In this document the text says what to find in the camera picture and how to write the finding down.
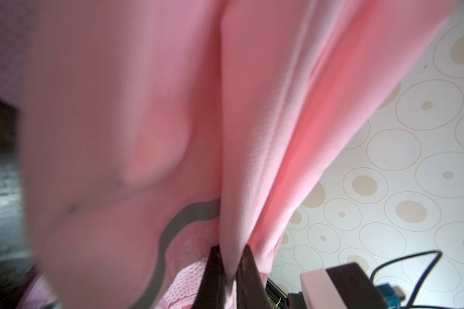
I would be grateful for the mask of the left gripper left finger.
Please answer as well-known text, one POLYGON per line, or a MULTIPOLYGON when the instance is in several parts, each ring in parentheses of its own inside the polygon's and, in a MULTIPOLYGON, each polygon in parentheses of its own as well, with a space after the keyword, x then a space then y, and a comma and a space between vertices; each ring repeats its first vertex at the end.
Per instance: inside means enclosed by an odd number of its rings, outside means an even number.
POLYGON ((192 309, 224 309, 226 273, 220 247, 211 249, 192 309))

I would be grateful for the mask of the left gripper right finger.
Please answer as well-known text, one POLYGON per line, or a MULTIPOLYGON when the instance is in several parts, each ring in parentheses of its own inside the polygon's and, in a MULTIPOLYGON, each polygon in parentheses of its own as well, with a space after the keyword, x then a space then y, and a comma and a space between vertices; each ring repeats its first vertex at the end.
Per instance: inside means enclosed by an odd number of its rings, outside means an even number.
POLYGON ((256 267, 251 247, 246 245, 242 253, 237 273, 237 308, 270 309, 271 304, 265 286, 256 267))

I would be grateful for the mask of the pink backpack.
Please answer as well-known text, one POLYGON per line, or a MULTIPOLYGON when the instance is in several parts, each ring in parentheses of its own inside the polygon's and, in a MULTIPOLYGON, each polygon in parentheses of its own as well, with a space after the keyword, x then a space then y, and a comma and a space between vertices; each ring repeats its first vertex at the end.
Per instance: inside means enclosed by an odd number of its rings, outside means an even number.
POLYGON ((453 1, 0 1, 29 242, 63 308, 237 308, 453 1))

